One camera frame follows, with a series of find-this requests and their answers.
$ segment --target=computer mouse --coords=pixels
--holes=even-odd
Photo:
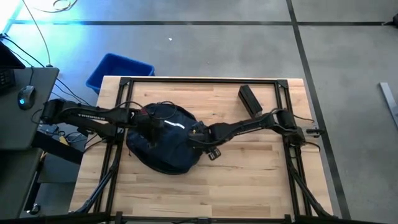
[[[25,86],[18,93],[18,106],[22,110],[29,110],[35,104],[36,90],[34,86]]]

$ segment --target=concrete floor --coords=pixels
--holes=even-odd
[[[393,0],[294,0],[293,6],[297,20],[307,22],[389,21],[398,13],[398,1]],[[290,21],[286,2],[280,0],[84,0],[68,12],[33,13],[40,21]],[[30,17],[23,9],[17,19]],[[306,79],[292,26],[42,24],[40,28],[52,65],[61,70],[60,78],[90,103],[97,96],[85,80],[108,52],[153,64],[157,76]],[[398,100],[398,30],[390,26],[299,29],[351,218],[396,223],[398,130],[377,84],[389,82]],[[48,63],[35,26],[14,24],[8,34]],[[339,215],[322,156],[333,209]],[[49,188],[43,189],[47,194],[41,193],[38,201],[56,195],[57,189],[73,189]],[[66,212],[68,200],[54,197],[47,210],[54,213],[53,208],[61,205],[55,213]]]

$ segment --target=wooden table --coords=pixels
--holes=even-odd
[[[105,77],[98,106],[114,107],[120,77]],[[310,118],[310,108],[302,79],[288,79],[294,113]],[[132,99],[142,105],[170,100],[193,113],[205,124],[233,123],[249,119],[238,98],[239,84],[134,82]],[[274,87],[250,85],[263,112],[276,107]],[[310,121],[296,119],[299,126]],[[81,163],[70,210],[82,206],[97,186],[105,144],[90,149]],[[113,214],[139,217],[245,217],[283,218],[292,214],[287,168],[282,138],[271,130],[235,137],[220,147],[215,161],[203,155],[184,175],[153,171],[123,147]],[[320,153],[314,146],[302,148],[308,188],[323,208],[332,213]],[[303,213],[302,194],[298,192]],[[107,197],[105,190],[101,211]]]

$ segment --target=blue plastic bin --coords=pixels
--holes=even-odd
[[[155,67],[144,62],[108,53],[86,81],[86,86],[100,93],[105,75],[117,76],[155,76]]]

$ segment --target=table frame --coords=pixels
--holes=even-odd
[[[289,93],[289,84],[287,80],[265,80],[265,79],[233,79],[233,78],[134,78],[134,77],[121,77],[120,82],[119,82],[119,90],[118,90],[118,95],[116,97],[116,103],[115,105],[118,105],[121,103],[122,97],[123,97],[123,91],[125,88],[127,88],[127,95],[126,95],[126,101],[130,101],[132,97],[132,89],[134,88],[134,83],[135,82],[167,82],[167,83],[236,83],[236,84],[261,84],[261,85],[270,85],[273,86],[275,89],[275,97],[276,97],[276,102],[277,102],[277,107],[279,109],[283,109],[283,101],[282,101],[282,95],[281,91],[284,92],[285,96],[285,103],[286,107],[285,109],[289,110],[291,113],[293,113],[293,107],[292,107],[292,102],[290,99],[290,93]],[[120,161],[121,159],[121,151],[123,148],[123,140],[122,141],[115,141],[115,142],[109,142],[107,143],[106,146],[106,151],[105,151],[105,156],[104,156],[104,161],[103,161],[103,166],[101,170],[101,175],[99,181],[103,179],[103,177],[106,175],[108,166],[109,166],[109,160],[112,154],[113,146],[117,145],[116,147],[116,154],[115,154],[115,161]],[[308,191],[306,187],[306,180],[305,180],[305,173],[304,173],[304,168],[303,168],[303,161],[302,157],[300,154],[300,147],[294,147],[294,153],[295,156],[292,157],[290,153],[290,146],[289,142],[286,137],[283,137],[283,143],[284,143],[284,152],[285,152],[285,160],[287,166],[288,164],[292,164],[292,159],[296,160],[296,165],[297,165],[297,173],[293,174],[292,170],[287,167],[287,173],[288,173],[288,178],[289,178],[289,188],[290,188],[290,196],[292,198],[292,207],[293,207],[293,213],[295,217],[300,216],[300,209],[299,209],[299,200],[297,197],[297,190],[295,186],[295,179],[294,175],[297,175],[300,177],[303,185],[298,185],[300,188],[304,191]],[[116,169],[116,173],[112,176],[111,183],[109,186],[109,194],[108,198],[106,200],[106,209],[105,213],[110,214],[112,211],[112,204],[113,204],[113,197],[114,197],[114,192],[116,188],[116,179],[118,175],[118,169],[119,169],[119,164],[118,168]],[[305,208],[305,215],[306,216],[312,216],[312,209],[311,205],[309,202],[310,198],[306,196],[303,193],[303,202],[304,202],[304,208]],[[100,212],[100,207],[101,207],[101,201],[102,201],[102,193],[100,193],[100,196],[95,202],[94,206],[94,213],[99,213]],[[148,221],[148,222],[176,222],[178,220],[192,220],[192,219],[197,219],[197,218],[174,218],[174,217],[134,217],[134,216],[123,216],[124,221]],[[286,215],[285,218],[212,218],[212,222],[226,222],[226,223],[285,223],[288,219],[290,219],[290,215]]]

